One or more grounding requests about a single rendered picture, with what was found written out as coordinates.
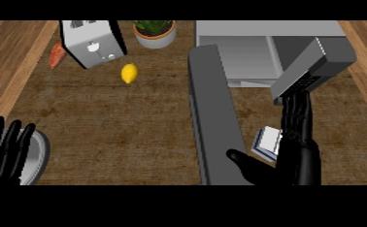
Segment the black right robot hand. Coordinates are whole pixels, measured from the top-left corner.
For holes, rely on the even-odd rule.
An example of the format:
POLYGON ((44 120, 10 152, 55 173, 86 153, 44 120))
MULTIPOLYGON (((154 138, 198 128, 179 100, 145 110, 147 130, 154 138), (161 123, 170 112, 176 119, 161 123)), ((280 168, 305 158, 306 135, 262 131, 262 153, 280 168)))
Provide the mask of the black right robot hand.
POLYGON ((283 98, 281 130, 277 164, 274 167, 237 149, 226 157, 238 166, 244 179, 255 185, 321 185, 321 157, 312 140, 312 108, 306 90, 283 98))

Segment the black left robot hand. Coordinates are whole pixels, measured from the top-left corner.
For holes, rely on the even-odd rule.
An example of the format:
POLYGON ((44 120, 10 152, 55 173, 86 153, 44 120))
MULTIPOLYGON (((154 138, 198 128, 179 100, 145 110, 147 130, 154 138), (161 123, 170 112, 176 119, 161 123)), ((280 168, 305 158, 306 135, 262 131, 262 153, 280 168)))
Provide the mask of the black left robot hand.
POLYGON ((28 154, 30 139, 36 130, 36 124, 30 123, 24 130, 22 122, 16 119, 9 129, 5 129, 5 117, 0 115, 0 185, 21 184, 24 163, 28 154))

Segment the white milk carton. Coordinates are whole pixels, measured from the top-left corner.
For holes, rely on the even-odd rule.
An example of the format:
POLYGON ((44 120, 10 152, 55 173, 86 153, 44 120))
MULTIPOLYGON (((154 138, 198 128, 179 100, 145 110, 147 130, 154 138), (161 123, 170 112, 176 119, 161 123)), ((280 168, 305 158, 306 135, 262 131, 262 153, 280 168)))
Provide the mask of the white milk carton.
POLYGON ((269 162, 277 161, 281 138, 283 131, 269 126, 262 127, 256 132, 252 152, 269 162))

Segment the dark grey microwave door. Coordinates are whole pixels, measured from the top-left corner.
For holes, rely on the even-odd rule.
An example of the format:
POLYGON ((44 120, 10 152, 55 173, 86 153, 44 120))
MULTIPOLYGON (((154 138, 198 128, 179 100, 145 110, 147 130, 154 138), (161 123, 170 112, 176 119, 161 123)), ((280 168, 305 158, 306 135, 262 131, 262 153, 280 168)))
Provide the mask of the dark grey microwave door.
POLYGON ((189 50, 188 73, 201 185, 250 185, 226 156, 247 149, 216 45, 189 50))

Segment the grey microwave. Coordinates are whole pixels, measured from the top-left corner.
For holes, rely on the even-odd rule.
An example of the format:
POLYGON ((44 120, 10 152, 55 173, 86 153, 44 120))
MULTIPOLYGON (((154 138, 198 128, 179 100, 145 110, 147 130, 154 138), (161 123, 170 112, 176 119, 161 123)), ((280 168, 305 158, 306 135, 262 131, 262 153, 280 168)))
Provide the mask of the grey microwave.
POLYGON ((266 87, 272 102, 314 90, 355 62, 333 20, 198 20, 195 45, 218 47, 228 85, 266 87))

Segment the grey round plate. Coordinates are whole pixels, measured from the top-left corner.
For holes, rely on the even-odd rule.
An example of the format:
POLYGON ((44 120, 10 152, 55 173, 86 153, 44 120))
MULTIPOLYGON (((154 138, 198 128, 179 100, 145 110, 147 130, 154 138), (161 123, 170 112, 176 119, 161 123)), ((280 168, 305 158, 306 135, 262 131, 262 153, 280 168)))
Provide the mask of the grey round plate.
POLYGON ((34 185, 46 170, 50 156, 50 143, 46 135, 36 130, 28 147, 28 155, 22 167, 21 185, 34 185))

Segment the yellow lemon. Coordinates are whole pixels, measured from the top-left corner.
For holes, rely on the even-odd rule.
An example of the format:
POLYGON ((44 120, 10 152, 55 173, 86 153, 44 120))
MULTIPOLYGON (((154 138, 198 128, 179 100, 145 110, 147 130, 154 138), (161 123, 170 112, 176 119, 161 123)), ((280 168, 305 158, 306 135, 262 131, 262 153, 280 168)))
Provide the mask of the yellow lemon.
POLYGON ((138 78, 138 67, 133 63, 126 64, 120 72, 121 79, 126 83, 132 83, 138 78))

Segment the silver toaster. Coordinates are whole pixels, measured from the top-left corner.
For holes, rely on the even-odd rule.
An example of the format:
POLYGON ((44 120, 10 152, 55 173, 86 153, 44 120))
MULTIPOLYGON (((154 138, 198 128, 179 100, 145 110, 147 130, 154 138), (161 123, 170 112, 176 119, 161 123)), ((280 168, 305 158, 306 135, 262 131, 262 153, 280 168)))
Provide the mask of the silver toaster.
POLYGON ((83 69, 127 54, 116 20, 61 20, 61 38, 64 49, 83 69))

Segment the potted green plant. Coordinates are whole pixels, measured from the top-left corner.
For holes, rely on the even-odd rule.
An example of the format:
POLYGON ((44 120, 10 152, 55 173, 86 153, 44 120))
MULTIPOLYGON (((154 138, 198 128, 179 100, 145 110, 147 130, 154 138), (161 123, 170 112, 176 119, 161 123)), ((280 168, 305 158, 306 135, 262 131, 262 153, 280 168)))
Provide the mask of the potted green plant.
POLYGON ((148 49, 163 49, 176 37, 175 20, 133 20, 132 27, 139 44, 148 49))

